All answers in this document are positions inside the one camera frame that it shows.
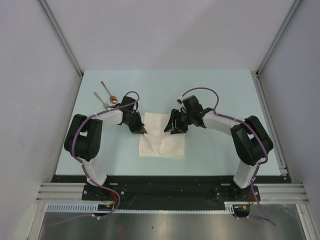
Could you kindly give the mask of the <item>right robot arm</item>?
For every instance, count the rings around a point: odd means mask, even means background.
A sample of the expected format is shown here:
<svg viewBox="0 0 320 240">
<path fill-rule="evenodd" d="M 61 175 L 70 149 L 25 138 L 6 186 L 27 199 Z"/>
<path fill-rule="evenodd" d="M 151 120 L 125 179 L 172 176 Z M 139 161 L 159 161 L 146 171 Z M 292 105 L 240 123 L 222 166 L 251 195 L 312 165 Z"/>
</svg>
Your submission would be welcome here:
<svg viewBox="0 0 320 240">
<path fill-rule="evenodd" d="M 231 196 L 242 201 L 249 194 L 248 186 L 254 182 L 260 165 L 268 161 L 268 154 L 274 148 L 273 142 L 261 121 L 254 115 L 239 119 L 221 113 L 215 108 L 203 108 L 194 96 L 177 100 L 179 109 L 172 109 L 165 133 L 185 134 L 190 125 L 212 129 L 232 137 L 235 151 L 240 159 Z"/>
</svg>

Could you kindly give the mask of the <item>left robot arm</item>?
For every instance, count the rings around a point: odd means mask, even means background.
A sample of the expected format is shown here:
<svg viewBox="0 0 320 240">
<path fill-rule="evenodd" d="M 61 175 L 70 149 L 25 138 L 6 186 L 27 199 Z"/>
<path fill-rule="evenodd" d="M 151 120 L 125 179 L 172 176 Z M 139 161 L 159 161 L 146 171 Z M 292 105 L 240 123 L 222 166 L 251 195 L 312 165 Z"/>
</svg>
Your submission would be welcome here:
<svg viewBox="0 0 320 240">
<path fill-rule="evenodd" d="M 139 99 L 127 94 L 120 103 L 90 116 L 73 116 L 64 140 L 64 149 L 79 162 L 87 182 L 94 186 L 93 194 L 100 200 L 110 196 L 111 188 L 105 184 L 107 173 L 96 163 L 100 151 L 103 128 L 127 125 L 132 134 L 147 134 L 138 111 Z"/>
</svg>

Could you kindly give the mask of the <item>white cloth napkin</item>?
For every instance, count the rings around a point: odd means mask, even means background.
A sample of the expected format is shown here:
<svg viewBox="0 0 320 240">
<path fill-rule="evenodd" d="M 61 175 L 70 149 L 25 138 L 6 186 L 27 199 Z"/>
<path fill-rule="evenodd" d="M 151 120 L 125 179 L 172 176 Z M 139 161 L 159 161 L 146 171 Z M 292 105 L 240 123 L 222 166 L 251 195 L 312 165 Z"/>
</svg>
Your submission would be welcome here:
<svg viewBox="0 0 320 240">
<path fill-rule="evenodd" d="M 143 116 L 147 131 L 139 138 L 138 153 L 141 157 L 183 158 L 185 156 L 185 134 L 164 132 L 169 114 L 146 112 Z"/>
</svg>

